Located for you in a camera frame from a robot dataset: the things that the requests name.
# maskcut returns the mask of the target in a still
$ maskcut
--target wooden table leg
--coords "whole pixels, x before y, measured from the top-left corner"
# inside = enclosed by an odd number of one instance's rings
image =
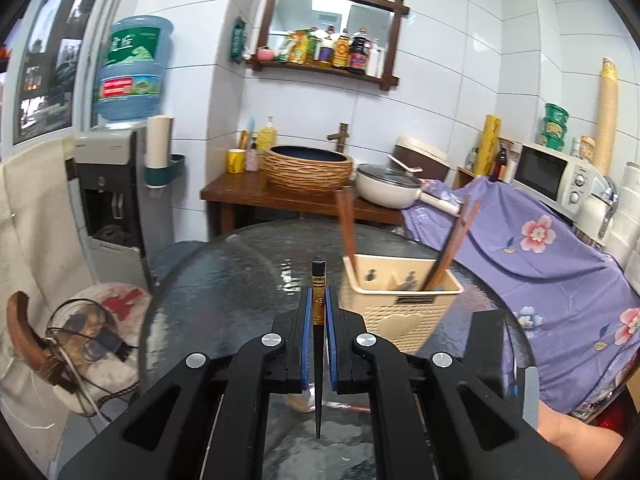
[[[220,234],[226,235],[236,228],[236,205],[220,203]]]

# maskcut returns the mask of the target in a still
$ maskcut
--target round glass table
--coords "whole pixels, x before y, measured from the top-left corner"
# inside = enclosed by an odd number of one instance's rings
[[[361,254],[434,258],[438,252],[380,229],[357,225]],[[298,307],[300,289],[310,285],[311,261],[327,263],[327,281],[342,273],[340,225],[331,221],[268,222],[217,238],[183,259],[154,295],[140,342],[140,386],[148,390],[192,352],[211,358],[235,353],[269,332],[276,314]],[[447,351],[462,357],[473,312],[507,310],[482,280],[457,263],[451,271],[464,291],[417,352]],[[506,374],[534,364],[524,332],[507,316]],[[370,480],[375,460],[368,397],[336,396],[324,378],[322,435],[315,436],[313,412],[291,407],[272,395],[266,432],[264,480]]]

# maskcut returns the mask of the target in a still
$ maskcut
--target silver screw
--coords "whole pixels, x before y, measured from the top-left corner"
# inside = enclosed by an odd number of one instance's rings
[[[356,338],[356,343],[360,346],[373,346],[376,344],[376,336],[373,334],[360,334]]]
[[[277,346],[282,342],[282,338],[273,332],[262,336],[262,344],[265,346]]]
[[[446,352],[438,352],[437,354],[434,354],[431,360],[433,361],[433,364],[440,368],[447,368],[451,366],[451,363],[453,362],[453,358]]]
[[[189,368],[200,368],[206,362],[207,358],[198,353],[188,355],[186,361]]]

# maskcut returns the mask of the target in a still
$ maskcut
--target yellow soap bottle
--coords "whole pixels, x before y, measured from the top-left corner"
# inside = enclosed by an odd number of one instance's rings
[[[271,146],[276,144],[276,136],[278,131],[273,127],[273,116],[268,116],[269,121],[267,125],[258,133],[257,147],[258,156],[260,157],[260,169],[263,168],[262,154],[264,150],[268,150]]]

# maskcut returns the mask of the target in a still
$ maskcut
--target yellow mug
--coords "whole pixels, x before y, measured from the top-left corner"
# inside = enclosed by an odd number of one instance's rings
[[[243,173],[244,172],[244,156],[246,150],[227,150],[226,152],[226,172],[227,173]]]

